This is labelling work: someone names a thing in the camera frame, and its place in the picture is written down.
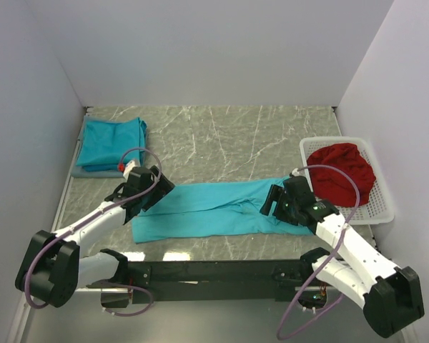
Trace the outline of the turquoise t-shirt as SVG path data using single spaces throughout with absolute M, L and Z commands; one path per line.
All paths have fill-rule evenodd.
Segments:
M 248 182 L 177 185 L 167 196 L 132 220 L 136 244 L 168 238 L 243 234 L 310 235 L 307 227 L 260 213 L 272 185 L 283 178 Z

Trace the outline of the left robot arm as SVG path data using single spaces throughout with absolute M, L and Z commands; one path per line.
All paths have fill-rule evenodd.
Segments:
M 38 231 L 30 240 L 15 287 L 33 308 L 61 307 L 78 288 L 100 281 L 120 287 L 129 279 L 126 256 L 103 249 L 91 257 L 83 253 L 101 236 L 151 209 L 175 185 L 157 166 L 133 166 L 125 180 L 91 213 L 56 232 Z

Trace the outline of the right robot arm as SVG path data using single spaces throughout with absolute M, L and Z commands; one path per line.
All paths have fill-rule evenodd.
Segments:
M 303 176 L 270 187 L 261 214 L 308 228 L 332 247 L 300 257 L 303 284 L 336 288 L 363 311 L 371 329 L 388 338 L 424 316 L 418 274 L 385 258 L 348 224 L 329 201 L 316 199 Z

